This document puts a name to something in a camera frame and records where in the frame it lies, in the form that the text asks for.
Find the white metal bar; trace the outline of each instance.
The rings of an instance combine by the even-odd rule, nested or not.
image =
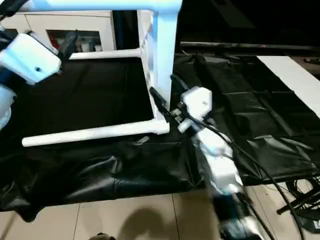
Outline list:
[[[152,119],[114,126],[25,137],[22,139],[22,145],[24,147],[32,147],[147,133],[160,135],[167,134],[169,131],[170,125],[165,120]]]
[[[320,81],[288,56],[258,56],[320,118]]]
[[[167,102],[168,109],[171,100],[170,76],[174,68],[177,21],[178,15],[175,13],[154,13],[153,15],[153,65],[149,68],[154,75],[152,84]]]
[[[116,51],[77,52],[71,55],[70,60],[116,58],[141,58],[141,50],[136,48]]]
[[[151,10],[177,13],[182,0],[29,0],[21,12]]]

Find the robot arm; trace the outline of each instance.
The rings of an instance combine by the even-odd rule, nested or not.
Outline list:
[[[0,20],[13,16],[28,0],[5,0],[0,5]],[[11,116],[10,106],[19,88],[12,87],[19,79],[25,84],[34,85],[58,73],[62,63],[67,61],[75,50],[77,31],[70,32],[59,50],[41,41],[36,33],[20,33],[11,39],[0,31],[2,49],[0,52],[0,130]]]
[[[199,170],[220,222],[221,237],[225,240],[263,240],[258,221],[249,211],[251,203],[233,161],[228,137],[197,124],[212,109],[212,92],[204,87],[189,89],[182,94],[178,108],[172,112],[167,111],[164,99],[155,89],[151,88],[150,93],[159,111],[174,119],[180,132],[188,131],[192,137]]]

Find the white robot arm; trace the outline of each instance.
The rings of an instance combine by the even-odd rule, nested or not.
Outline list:
[[[27,0],[5,0],[0,5],[0,20],[14,15]],[[2,29],[0,38],[3,40],[0,52],[0,130],[8,123],[11,116],[10,106],[16,97],[12,88],[15,75],[18,75],[28,85],[58,73],[62,62],[68,60],[74,52],[78,38],[77,32],[71,32],[58,51],[42,41],[36,33],[29,31],[20,33],[11,39]]]

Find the stool leg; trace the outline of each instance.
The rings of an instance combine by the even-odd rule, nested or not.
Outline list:
[[[178,13],[154,13],[153,16],[153,74],[155,89],[166,100],[171,98],[171,74],[174,67]]]
[[[307,193],[303,194],[302,196],[300,197],[297,197],[294,201],[291,202],[291,206],[293,208],[299,206],[299,205],[302,205],[302,204],[305,204],[307,201],[310,200],[310,198],[314,198],[316,195],[319,194],[319,189],[318,188],[314,188],[310,191],[308,191]],[[285,211],[288,211],[290,208],[288,205],[285,205],[283,206],[282,208],[278,209],[276,211],[277,214],[281,215],[283,214]]]

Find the glass cabinet door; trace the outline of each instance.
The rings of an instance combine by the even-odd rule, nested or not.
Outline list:
[[[112,51],[115,49],[110,17],[27,15],[31,30],[57,49],[68,32],[78,30],[78,53]]]
[[[59,49],[69,32],[69,30],[46,30],[51,45],[56,49]],[[101,38],[98,31],[78,31],[78,36],[76,53],[102,51]]]

